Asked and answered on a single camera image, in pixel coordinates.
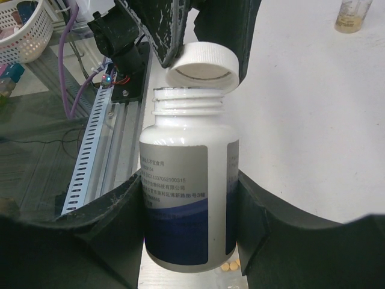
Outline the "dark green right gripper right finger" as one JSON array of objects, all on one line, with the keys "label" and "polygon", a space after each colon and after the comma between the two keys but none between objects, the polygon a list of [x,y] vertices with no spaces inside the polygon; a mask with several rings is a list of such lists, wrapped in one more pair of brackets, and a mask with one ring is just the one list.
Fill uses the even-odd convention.
[{"label": "dark green right gripper right finger", "polygon": [[337,223],[238,183],[238,252],[250,288],[383,288],[384,216]]}]

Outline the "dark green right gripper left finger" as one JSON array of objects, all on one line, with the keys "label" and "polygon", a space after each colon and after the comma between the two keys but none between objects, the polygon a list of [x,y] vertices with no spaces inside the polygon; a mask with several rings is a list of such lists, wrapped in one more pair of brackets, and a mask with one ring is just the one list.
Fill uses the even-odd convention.
[{"label": "dark green right gripper left finger", "polygon": [[2,288],[137,288],[141,174],[55,220],[1,216]]}]

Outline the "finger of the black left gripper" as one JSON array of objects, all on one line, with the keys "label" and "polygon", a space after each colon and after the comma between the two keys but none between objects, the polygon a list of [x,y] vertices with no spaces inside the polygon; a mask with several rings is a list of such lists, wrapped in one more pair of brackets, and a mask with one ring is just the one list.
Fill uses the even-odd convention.
[{"label": "finger of the black left gripper", "polygon": [[254,28],[261,0],[193,1],[199,11],[194,33],[201,42],[229,48],[239,61],[239,81],[247,75]]},{"label": "finger of the black left gripper", "polygon": [[115,2],[148,38],[161,67],[170,67],[183,46],[188,13],[195,1],[147,0]]}]

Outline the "white bottle screw cap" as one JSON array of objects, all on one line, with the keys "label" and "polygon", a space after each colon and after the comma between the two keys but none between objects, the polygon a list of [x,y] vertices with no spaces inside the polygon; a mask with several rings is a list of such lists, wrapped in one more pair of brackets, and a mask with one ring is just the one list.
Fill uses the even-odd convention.
[{"label": "white bottle screw cap", "polygon": [[239,61],[225,46],[187,43],[167,69],[165,80],[172,87],[212,87],[229,93],[239,85]]}]

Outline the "weekly pill organizer strip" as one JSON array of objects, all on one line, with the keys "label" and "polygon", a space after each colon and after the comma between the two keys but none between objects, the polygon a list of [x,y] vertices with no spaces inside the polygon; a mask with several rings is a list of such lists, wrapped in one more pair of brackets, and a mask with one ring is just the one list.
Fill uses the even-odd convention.
[{"label": "weekly pill organizer strip", "polygon": [[[235,250],[225,261],[239,258]],[[247,278],[242,275],[241,265],[237,271],[224,272],[221,266],[201,273],[177,273],[163,269],[143,250],[138,288],[248,288]]]}]

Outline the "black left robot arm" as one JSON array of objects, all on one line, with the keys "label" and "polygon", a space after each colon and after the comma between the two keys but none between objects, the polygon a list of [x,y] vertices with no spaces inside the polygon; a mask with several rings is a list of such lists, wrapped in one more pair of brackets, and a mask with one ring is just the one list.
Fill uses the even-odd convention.
[{"label": "black left robot arm", "polygon": [[[259,1],[116,1],[89,23],[100,52],[125,72],[138,72],[131,50],[139,33],[160,65],[182,53],[187,15],[199,11],[199,41],[230,49],[237,79],[247,74]],[[140,174],[54,221],[1,216],[2,288],[136,288],[143,247]]]}]

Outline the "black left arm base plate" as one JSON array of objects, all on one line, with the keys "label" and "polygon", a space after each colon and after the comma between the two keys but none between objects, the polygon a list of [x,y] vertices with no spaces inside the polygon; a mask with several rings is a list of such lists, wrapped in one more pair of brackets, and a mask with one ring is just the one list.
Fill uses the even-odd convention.
[{"label": "black left arm base plate", "polygon": [[112,55],[116,79],[111,96],[112,103],[128,104],[141,101],[146,85],[150,45],[131,43]]}]

